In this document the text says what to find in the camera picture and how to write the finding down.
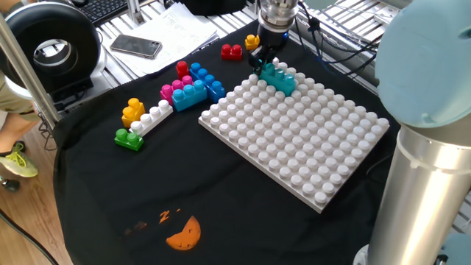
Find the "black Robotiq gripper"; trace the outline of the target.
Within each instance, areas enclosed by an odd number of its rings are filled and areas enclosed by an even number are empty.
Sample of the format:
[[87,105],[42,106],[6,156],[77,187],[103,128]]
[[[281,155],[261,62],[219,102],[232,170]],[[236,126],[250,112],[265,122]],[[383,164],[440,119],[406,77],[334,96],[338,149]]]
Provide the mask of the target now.
[[260,25],[258,27],[260,46],[249,53],[249,64],[256,75],[260,75],[265,55],[276,54],[282,50],[288,41],[288,32],[273,32]]

